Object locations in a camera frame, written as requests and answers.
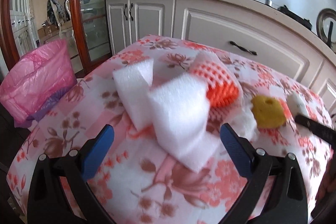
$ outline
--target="silver bolt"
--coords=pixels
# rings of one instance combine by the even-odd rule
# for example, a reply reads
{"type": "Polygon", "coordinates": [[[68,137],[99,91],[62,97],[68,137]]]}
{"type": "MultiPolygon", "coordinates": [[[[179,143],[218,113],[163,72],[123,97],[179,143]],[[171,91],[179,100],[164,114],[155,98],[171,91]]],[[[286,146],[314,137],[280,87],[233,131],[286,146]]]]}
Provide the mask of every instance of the silver bolt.
{"type": "Polygon", "coordinates": [[[264,156],[266,154],[266,151],[263,150],[262,148],[257,148],[256,152],[260,156],[264,156]]]}
{"type": "Polygon", "coordinates": [[[39,156],[39,160],[45,160],[47,158],[46,154],[42,154],[39,156]]]}
{"type": "Polygon", "coordinates": [[[78,150],[76,150],[76,149],[73,149],[69,152],[70,157],[75,157],[77,154],[78,154],[78,150]]]}
{"type": "Polygon", "coordinates": [[[291,159],[291,160],[295,160],[295,155],[293,153],[288,153],[288,157],[291,159]]]}

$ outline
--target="kitchen counter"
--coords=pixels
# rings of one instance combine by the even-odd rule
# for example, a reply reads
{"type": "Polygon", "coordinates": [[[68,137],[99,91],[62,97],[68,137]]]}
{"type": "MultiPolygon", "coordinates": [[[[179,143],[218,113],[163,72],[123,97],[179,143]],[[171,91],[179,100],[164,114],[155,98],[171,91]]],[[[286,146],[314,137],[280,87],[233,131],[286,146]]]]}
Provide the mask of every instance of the kitchen counter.
{"type": "Polygon", "coordinates": [[[236,6],[244,10],[251,10],[254,14],[257,13],[260,16],[271,20],[276,24],[279,24],[287,28],[290,32],[300,37],[303,41],[310,44],[316,51],[321,53],[327,60],[329,60],[336,67],[336,54],[330,50],[326,44],[322,42],[313,32],[306,27],[296,22],[292,18],[279,12],[278,10],[271,8],[263,3],[255,0],[217,0],[225,4],[236,6]]]}

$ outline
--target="tablecloth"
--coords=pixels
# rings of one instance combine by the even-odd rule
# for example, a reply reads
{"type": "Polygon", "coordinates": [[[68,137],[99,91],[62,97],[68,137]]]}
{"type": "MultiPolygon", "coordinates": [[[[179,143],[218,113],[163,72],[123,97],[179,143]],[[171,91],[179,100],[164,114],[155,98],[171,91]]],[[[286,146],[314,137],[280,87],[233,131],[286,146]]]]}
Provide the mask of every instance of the tablecloth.
{"type": "MultiPolygon", "coordinates": [[[[80,149],[105,124],[110,124],[115,129],[115,140],[88,184],[118,224],[218,223],[246,184],[225,148],[220,146],[201,172],[191,172],[157,144],[153,128],[141,132],[135,130],[113,81],[114,70],[154,58],[153,85],[161,85],[184,73],[199,50],[215,52],[238,78],[245,96],[263,94],[280,100],[288,118],[286,124],[271,130],[260,129],[258,139],[252,145],[264,148],[270,155],[296,154],[310,213],[333,151],[318,137],[300,136],[285,100],[293,91],[301,93],[310,118],[331,126],[321,98],[289,77],[236,54],[152,35],[133,43],[87,75],[31,132],[7,175],[8,184],[22,210],[26,213],[29,185],[40,154],[64,156],[71,149],[80,149]]],[[[229,110],[211,109],[207,131],[218,135],[219,126],[229,110]]],[[[66,179],[61,181],[74,213],[83,217],[66,179]]],[[[272,181],[272,178],[268,179],[251,217],[260,214],[272,181]]]]}

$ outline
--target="yellow sponge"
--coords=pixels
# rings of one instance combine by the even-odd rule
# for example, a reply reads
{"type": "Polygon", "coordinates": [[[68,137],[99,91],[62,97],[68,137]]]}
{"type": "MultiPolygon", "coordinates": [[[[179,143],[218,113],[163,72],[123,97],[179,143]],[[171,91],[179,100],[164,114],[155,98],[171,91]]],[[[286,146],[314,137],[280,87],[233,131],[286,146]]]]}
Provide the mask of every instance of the yellow sponge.
{"type": "Polygon", "coordinates": [[[252,113],[258,128],[277,128],[286,122],[281,103],[272,97],[257,95],[252,98],[252,113]]]}

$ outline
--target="pink plastic bag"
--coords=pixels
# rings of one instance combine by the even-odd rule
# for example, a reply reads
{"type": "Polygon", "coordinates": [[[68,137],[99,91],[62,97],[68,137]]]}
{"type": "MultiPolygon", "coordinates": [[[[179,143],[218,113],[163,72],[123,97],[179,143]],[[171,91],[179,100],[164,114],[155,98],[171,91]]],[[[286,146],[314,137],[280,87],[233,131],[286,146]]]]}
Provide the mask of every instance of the pink plastic bag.
{"type": "Polygon", "coordinates": [[[56,40],[21,57],[0,86],[0,102],[21,123],[61,88],[77,83],[66,40],[56,40]]]}

